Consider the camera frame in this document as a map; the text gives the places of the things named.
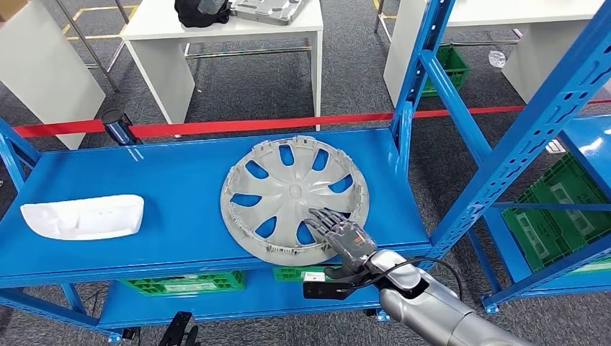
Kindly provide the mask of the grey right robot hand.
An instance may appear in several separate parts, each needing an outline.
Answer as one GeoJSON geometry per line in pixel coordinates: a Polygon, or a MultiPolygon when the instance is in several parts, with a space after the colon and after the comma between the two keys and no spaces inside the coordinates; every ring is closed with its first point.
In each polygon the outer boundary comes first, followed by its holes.
{"type": "Polygon", "coordinates": [[[352,277],[365,269],[367,260],[377,251],[377,245],[367,232],[343,214],[328,208],[309,208],[311,218],[304,223],[322,235],[340,256],[340,268],[327,267],[324,272],[331,279],[352,277]]]}

